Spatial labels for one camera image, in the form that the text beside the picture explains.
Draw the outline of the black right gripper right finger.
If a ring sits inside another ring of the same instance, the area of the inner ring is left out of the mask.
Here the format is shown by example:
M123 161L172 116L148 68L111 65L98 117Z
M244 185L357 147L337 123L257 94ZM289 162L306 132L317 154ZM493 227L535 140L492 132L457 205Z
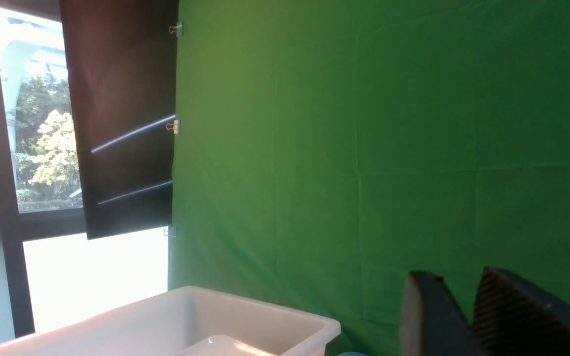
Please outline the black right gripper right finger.
M570 356L570 304L507 269L482 270L472 328L489 356Z

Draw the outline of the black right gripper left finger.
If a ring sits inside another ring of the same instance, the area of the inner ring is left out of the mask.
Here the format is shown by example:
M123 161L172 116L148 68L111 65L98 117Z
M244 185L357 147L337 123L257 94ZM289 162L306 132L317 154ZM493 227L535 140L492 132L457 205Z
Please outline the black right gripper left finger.
M481 356L483 348L443 277L407 273L399 326L402 356Z

